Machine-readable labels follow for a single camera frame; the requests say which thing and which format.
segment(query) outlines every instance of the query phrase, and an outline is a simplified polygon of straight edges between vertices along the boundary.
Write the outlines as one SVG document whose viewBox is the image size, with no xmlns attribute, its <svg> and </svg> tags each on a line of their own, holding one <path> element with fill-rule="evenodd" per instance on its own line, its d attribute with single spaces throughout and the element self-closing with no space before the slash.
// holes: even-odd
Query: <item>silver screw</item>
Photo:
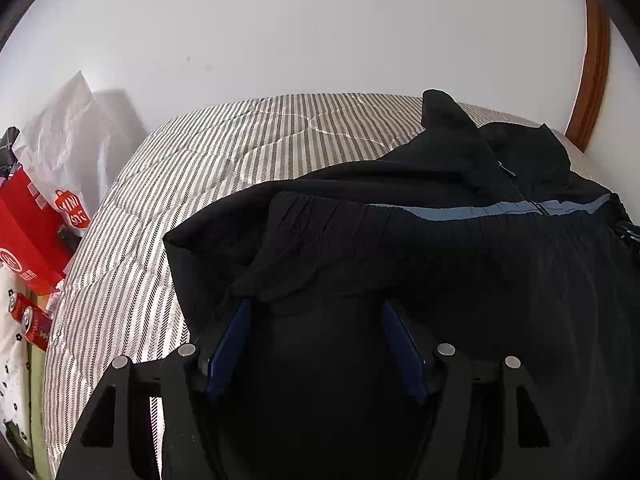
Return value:
<svg viewBox="0 0 640 480">
<path fill-rule="evenodd" d="M 178 348 L 178 354 L 180 354 L 182 357 L 189 357 L 190 355 L 195 354 L 195 351 L 196 345 L 193 345 L 191 343 L 186 343 Z"/>
<path fill-rule="evenodd" d="M 120 369 L 127 366 L 128 362 L 129 362 L 129 358 L 126 355 L 119 355 L 113 361 L 111 361 L 111 366 L 113 366 L 116 369 Z"/>
<path fill-rule="evenodd" d="M 508 357 L 505 357 L 504 364 L 506 364 L 509 368 L 513 368 L 515 370 L 516 368 L 520 368 L 520 359 L 510 355 Z"/>
<path fill-rule="evenodd" d="M 438 345 L 438 354 L 446 355 L 447 357 L 452 356 L 456 353 L 456 347 L 450 345 L 449 343 L 440 343 Z"/>
</svg>

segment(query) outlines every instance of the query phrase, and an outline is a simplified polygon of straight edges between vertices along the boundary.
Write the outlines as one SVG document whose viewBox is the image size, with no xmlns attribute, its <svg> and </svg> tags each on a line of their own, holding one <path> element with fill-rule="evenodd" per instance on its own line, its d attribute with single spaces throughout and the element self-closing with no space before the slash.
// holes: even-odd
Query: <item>zipper pull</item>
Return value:
<svg viewBox="0 0 640 480">
<path fill-rule="evenodd" d="M 504 165 L 500 161 L 498 161 L 498 166 L 500 166 L 501 170 L 503 170 L 505 173 L 510 174 L 513 178 L 517 177 L 517 175 L 515 173 L 513 173 L 513 171 L 508 170 L 507 168 L 505 168 Z"/>
</svg>

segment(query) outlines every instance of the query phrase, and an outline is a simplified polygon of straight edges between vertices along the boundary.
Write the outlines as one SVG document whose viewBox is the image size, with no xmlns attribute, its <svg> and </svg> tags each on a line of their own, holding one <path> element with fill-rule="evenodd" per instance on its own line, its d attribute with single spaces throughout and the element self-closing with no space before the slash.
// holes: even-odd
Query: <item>red soda can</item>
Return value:
<svg viewBox="0 0 640 480">
<path fill-rule="evenodd" d="M 22 316 L 28 306 L 37 308 L 37 305 L 29 301 L 24 294 L 9 289 L 9 314 L 11 314 L 11 317 L 18 323 L 22 321 Z"/>
<path fill-rule="evenodd" d="M 24 336 L 31 344 L 40 350 L 47 350 L 49 345 L 49 332 L 51 332 L 51 318 L 38 307 L 28 306 L 22 318 Z"/>
</svg>

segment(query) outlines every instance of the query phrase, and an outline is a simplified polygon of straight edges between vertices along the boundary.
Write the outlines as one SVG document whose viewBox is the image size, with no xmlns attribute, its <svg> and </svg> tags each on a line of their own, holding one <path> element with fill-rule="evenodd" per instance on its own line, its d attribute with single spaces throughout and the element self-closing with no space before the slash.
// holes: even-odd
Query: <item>quilted mattress cover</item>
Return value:
<svg viewBox="0 0 640 480">
<path fill-rule="evenodd" d="M 386 94 L 297 94 L 217 105 L 149 135 L 82 240 L 47 351 L 44 430 L 52 475 L 111 360 L 166 356 L 189 339 L 162 236 L 213 201 L 267 180 L 378 158 L 420 133 L 422 100 Z M 530 121 L 461 104 L 478 125 Z M 564 136 L 574 171 L 590 178 Z M 151 399 L 158 464 L 161 400 Z"/>
</svg>

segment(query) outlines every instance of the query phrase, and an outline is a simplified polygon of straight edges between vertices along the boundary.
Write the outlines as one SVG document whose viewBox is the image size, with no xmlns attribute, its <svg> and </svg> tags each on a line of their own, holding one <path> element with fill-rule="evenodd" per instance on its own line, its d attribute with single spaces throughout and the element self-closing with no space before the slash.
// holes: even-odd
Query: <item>wall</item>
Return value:
<svg viewBox="0 0 640 480">
<path fill-rule="evenodd" d="M 82 70 L 147 130 L 284 92 L 441 88 L 564 131 L 584 20 L 584 0 L 37 0 L 0 53 L 0 127 Z"/>
<path fill-rule="evenodd" d="M 640 66 L 611 24 L 609 76 L 600 114 L 585 152 L 604 186 L 620 195 L 640 223 Z"/>
</svg>

